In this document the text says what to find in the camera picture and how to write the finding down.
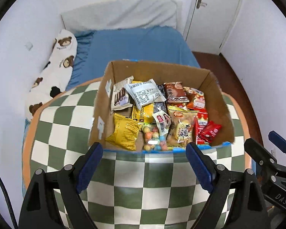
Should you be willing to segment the small white pink packet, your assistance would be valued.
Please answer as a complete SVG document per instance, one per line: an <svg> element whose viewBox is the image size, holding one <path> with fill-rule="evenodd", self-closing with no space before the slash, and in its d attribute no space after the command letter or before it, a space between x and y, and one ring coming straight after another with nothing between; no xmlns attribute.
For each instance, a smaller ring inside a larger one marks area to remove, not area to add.
<svg viewBox="0 0 286 229"><path fill-rule="evenodd" d="M169 128L171 125L170 116L163 110L153 113L152 116L157 124L159 135L166 136L169 132Z"/></svg>

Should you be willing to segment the yellow black snack bag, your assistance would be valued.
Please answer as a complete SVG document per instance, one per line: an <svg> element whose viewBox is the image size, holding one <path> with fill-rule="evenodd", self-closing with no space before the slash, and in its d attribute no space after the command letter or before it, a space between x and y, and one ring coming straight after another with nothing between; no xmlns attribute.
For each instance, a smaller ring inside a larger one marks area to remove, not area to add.
<svg viewBox="0 0 286 229"><path fill-rule="evenodd" d="M139 122L151 123L153 121L152 113L153 113L153 104L148 104L146 106L143 106L141 110L139 110L136 106L135 108L133 108L132 118Z"/></svg>

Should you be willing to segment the colourful candy ball bag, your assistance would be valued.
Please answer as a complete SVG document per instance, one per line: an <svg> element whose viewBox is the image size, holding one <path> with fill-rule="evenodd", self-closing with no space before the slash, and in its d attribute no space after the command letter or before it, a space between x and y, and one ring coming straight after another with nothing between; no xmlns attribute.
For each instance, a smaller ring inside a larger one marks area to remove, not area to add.
<svg viewBox="0 0 286 229"><path fill-rule="evenodd" d="M164 135L160 135L157 125L144 124L141 128L144 134L143 150L150 151L167 151L167 142Z"/></svg>

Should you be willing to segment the orange cracker snack bag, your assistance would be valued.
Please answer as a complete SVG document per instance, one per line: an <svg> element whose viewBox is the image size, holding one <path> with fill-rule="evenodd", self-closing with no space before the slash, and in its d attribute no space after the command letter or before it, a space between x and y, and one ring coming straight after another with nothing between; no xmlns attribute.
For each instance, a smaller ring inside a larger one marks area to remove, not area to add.
<svg viewBox="0 0 286 229"><path fill-rule="evenodd" d="M185 147L192 141L197 111L169 106L168 113L171 118L171 125L166 138L167 144L171 147Z"/></svg>

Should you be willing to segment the red orange snack bag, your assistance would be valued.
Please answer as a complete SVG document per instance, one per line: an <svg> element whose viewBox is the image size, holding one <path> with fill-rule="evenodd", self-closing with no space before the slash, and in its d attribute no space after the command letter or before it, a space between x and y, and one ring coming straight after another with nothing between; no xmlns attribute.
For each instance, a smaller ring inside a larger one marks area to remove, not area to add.
<svg viewBox="0 0 286 229"><path fill-rule="evenodd" d="M190 110L204 110L206 108L204 93L192 87L183 87L189 103L186 107Z"/></svg>

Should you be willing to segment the white door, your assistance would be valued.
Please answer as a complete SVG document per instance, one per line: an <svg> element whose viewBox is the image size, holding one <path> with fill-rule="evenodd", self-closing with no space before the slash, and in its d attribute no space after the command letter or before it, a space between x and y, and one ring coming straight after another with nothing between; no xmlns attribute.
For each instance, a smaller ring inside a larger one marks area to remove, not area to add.
<svg viewBox="0 0 286 229"><path fill-rule="evenodd" d="M193 52L218 55L238 15L242 0L202 0L206 7L196 8L192 0L184 38Z"/></svg>

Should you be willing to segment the red crown snack bag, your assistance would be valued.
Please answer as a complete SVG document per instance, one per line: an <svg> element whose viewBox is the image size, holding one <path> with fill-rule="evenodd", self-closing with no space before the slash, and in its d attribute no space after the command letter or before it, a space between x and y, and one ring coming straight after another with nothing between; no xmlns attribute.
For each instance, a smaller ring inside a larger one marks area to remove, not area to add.
<svg viewBox="0 0 286 229"><path fill-rule="evenodd" d="M206 127L208 124L208 113L206 110L198 111L195 121L194 121L194 128L193 128L193 141L194 143L199 145L209 145L204 139L200 138L201 131Z"/></svg>

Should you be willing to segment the white chocolate stick box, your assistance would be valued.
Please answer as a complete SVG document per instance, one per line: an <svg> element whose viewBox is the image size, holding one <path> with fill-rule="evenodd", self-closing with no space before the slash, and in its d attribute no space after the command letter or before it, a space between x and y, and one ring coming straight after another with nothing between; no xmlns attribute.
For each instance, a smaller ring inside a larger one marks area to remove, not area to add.
<svg viewBox="0 0 286 229"><path fill-rule="evenodd" d="M124 88L124 85L131 84L133 79L134 77L130 76L114 84L110 106L112 111L120 111L133 106L130 103L129 94Z"/></svg>

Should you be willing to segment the silver white snack packet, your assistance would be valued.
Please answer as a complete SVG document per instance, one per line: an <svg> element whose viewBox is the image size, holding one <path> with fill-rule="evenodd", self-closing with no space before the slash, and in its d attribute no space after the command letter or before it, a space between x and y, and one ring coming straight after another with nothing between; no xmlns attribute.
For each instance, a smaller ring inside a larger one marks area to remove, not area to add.
<svg viewBox="0 0 286 229"><path fill-rule="evenodd" d="M124 88L133 98L139 110L148 104L166 101L165 96L161 93L153 79L145 82L126 84Z"/></svg>

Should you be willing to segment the blue bed sheet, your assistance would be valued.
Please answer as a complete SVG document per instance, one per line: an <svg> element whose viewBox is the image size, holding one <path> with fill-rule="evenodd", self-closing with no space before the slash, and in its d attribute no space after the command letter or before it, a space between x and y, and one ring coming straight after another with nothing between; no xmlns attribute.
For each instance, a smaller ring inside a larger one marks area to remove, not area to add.
<svg viewBox="0 0 286 229"><path fill-rule="evenodd" d="M147 60L199 67L182 35L171 27L83 31L66 90L104 74L110 61Z"/></svg>

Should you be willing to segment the small red snack packet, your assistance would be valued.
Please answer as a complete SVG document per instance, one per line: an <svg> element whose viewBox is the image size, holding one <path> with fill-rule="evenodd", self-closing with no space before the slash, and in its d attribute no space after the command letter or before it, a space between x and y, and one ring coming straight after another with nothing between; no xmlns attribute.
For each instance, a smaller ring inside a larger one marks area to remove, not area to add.
<svg viewBox="0 0 286 229"><path fill-rule="evenodd" d="M209 121L204 129L200 132L199 137L207 143L212 143L218 132L221 130L222 125L213 121Z"/></svg>

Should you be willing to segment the green white checkered mat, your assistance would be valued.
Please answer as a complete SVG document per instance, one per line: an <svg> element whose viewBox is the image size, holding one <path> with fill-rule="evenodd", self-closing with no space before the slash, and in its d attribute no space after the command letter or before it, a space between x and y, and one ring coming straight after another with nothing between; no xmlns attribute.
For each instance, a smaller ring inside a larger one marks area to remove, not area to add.
<svg viewBox="0 0 286 229"><path fill-rule="evenodd" d="M99 82L73 88L26 122L24 175L54 172L88 151ZM185 152L105 150L81 200L98 228L190 228L208 199Z"/></svg>

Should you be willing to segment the brown red snack packet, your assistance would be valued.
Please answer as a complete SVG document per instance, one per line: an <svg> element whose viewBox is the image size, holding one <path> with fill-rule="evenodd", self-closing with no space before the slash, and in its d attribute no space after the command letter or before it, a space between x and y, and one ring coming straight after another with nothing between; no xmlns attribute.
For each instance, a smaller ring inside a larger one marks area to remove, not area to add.
<svg viewBox="0 0 286 229"><path fill-rule="evenodd" d="M187 103L189 102L182 82L164 83L168 103Z"/></svg>

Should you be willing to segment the bear print white pillow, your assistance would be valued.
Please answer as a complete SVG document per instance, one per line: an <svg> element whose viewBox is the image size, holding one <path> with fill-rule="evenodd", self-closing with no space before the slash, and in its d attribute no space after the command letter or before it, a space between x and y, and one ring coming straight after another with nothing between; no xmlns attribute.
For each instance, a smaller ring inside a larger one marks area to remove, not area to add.
<svg viewBox="0 0 286 229"><path fill-rule="evenodd" d="M70 31L61 30L55 38L47 64L27 95L25 102L27 120L31 121L38 108L66 90L73 72L76 54L76 37Z"/></svg>

